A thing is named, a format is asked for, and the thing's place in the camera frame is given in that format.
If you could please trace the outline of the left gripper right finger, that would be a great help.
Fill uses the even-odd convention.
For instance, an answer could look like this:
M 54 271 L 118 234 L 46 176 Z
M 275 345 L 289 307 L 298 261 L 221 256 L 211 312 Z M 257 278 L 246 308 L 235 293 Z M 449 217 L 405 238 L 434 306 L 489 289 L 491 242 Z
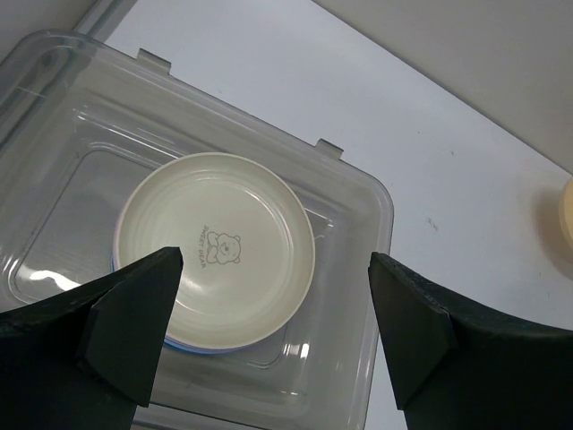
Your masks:
M 569 429 L 572 333 L 482 305 L 387 254 L 368 270 L 410 429 Z

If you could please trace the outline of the blue plastic plate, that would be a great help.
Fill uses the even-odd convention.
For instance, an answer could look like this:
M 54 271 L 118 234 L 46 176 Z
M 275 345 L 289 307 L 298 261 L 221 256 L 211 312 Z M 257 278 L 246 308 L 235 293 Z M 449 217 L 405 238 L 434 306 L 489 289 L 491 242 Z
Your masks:
M 268 281 L 242 261 L 241 252 L 225 245 L 196 259 L 186 255 L 167 326 L 165 342 L 201 354 L 244 348 L 264 338 L 250 329 Z

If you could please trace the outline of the clear plastic bin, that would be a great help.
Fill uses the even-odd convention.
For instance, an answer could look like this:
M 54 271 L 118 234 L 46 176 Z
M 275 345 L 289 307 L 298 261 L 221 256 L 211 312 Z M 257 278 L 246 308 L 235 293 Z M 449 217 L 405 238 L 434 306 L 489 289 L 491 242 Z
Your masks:
M 361 429 L 378 328 L 367 269 L 389 250 L 384 186 L 333 145 L 309 145 L 173 78 L 141 51 L 41 31 L 1 63 L 1 307 L 108 274 L 116 220 L 154 169 L 222 151 L 281 176 L 316 244 L 293 319 L 235 353 L 165 348 L 137 429 Z

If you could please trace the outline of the cream plastic plate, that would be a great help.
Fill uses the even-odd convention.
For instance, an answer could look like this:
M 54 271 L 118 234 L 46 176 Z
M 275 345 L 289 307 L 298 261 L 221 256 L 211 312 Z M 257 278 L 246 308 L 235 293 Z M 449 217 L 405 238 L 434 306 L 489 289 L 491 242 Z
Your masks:
M 168 162 L 135 188 L 118 217 L 112 266 L 165 246 L 183 271 L 165 342 L 222 354 L 267 339 L 312 284 L 315 242 L 293 190 L 264 166 L 203 152 Z

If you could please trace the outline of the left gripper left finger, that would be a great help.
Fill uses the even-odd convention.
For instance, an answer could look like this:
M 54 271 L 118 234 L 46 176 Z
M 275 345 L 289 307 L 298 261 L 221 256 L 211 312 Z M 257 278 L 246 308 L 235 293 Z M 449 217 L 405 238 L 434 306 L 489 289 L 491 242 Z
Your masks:
M 3 429 L 128 429 L 147 407 L 183 271 L 164 247 L 1 314 Z

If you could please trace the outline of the pink plastic plate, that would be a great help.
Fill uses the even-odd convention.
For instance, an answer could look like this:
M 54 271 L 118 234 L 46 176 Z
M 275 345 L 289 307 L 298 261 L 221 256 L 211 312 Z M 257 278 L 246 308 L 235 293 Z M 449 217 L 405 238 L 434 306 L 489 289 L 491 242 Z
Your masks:
M 112 244 L 111 263 L 114 271 L 119 270 L 121 268 L 120 257 L 119 257 L 119 237 L 121 233 L 121 226 L 123 220 L 124 220 L 124 210 L 121 210 L 115 223 L 115 231 Z

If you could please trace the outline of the orange plastic plate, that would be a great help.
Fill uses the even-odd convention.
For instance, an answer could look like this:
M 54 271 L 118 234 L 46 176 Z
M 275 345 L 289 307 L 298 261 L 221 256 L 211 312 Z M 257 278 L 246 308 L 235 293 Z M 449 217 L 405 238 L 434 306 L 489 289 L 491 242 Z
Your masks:
M 570 248 L 573 248 L 573 179 L 564 185 L 559 200 L 559 220 L 562 234 Z

